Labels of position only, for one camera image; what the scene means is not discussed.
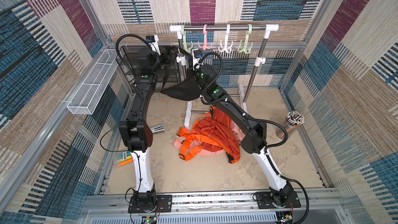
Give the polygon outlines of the black sling bag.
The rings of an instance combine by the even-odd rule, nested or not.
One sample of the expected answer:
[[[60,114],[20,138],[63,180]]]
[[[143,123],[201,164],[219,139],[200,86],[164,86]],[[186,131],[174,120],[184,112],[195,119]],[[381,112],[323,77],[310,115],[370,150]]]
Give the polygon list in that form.
[[[193,101],[199,98],[202,91],[199,87],[198,82],[193,76],[193,56],[185,50],[178,51],[178,49],[174,47],[162,48],[161,54],[164,56],[167,62],[164,65],[165,73],[163,77],[161,93],[171,98],[183,101]],[[171,66],[175,64],[177,54],[183,54],[188,57],[189,62],[187,78],[179,84],[173,85],[169,88],[164,88],[170,75]]]

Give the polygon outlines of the orange sling bag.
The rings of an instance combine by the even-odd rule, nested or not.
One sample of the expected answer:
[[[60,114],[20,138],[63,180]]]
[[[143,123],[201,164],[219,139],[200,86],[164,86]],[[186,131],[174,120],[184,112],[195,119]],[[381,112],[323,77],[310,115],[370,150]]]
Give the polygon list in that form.
[[[216,107],[211,106],[208,113],[202,114],[194,123],[192,129],[181,127],[177,133],[178,138],[185,140],[179,149],[179,158],[189,161],[204,148],[204,143],[221,147],[227,155],[229,163],[240,161],[240,145],[231,131],[232,119]],[[203,142],[190,151],[188,148],[193,140]]]

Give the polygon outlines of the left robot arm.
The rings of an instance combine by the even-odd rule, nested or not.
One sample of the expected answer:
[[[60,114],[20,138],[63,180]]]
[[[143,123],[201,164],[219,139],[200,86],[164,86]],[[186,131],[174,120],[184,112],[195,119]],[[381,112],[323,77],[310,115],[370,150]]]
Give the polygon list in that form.
[[[120,61],[123,56],[119,45],[125,38],[137,38],[145,44],[138,51],[136,65],[128,65],[134,76],[130,85],[135,91],[134,101],[129,114],[118,125],[118,130],[124,146],[130,152],[135,166],[136,186],[133,195],[127,199],[129,214],[157,214],[161,210],[161,202],[157,198],[155,183],[150,168],[150,147],[153,142],[153,133],[146,122],[151,97],[155,91],[161,71],[165,76],[170,74],[174,51],[171,48],[160,49],[155,36],[142,38],[135,34],[124,34],[116,41],[116,52]]]

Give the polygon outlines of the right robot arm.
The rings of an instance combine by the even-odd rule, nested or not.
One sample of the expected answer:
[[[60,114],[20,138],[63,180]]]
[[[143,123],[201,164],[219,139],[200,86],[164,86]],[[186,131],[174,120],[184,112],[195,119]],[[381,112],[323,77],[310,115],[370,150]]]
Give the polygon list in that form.
[[[201,102],[221,110],[243,131],[245,137],[241,141],[241,147],[245,152],[254,156],[264,172],[271,191],[269,196],[272,199],[273,206],[276,208],[293,208],[293,203],[299,200],[295,198],[297,194],[291,183],[296,183],[301,188],[305,196],[305,212],[299,220],[289,220],[288,223],[303,223],[309,214],[308,194],[298,180],[282,175],[269,151],[270,148],[279,147],[287,142],[289,134],[286,128],[274,121],[250,116],[217,84],[217,79],[223,69],[223,60],[220,54],[216,52],[209,52],[205,55],[199,53],[190,56],[190,58],[192,59],[191,69],[194,81],[201,89]],[[276,126],[283,132],[281,142],[276,144],[266,142],[266,127],[268,124]]]

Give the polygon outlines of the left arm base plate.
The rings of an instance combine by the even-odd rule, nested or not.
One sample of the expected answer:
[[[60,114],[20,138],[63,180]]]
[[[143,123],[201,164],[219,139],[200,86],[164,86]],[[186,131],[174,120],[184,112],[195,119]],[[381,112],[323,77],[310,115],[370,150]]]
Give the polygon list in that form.
[[[170,213],[172,211],[173,196],[158,195],[155,198],[150,197],[148,200],[138,200],[137,197],[131,197],[128,213],[129,214],[154,214],[156,211],[160,213]]]

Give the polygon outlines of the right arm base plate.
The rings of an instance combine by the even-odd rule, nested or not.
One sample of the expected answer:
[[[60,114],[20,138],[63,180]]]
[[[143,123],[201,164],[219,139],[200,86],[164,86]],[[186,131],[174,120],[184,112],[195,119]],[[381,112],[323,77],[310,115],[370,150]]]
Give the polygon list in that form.
[[[295,191],[286,198],[273,192],[256,192],[254,200],[259,209],[291,208],[292,206],[293,208],[300,208],[302,206]]]

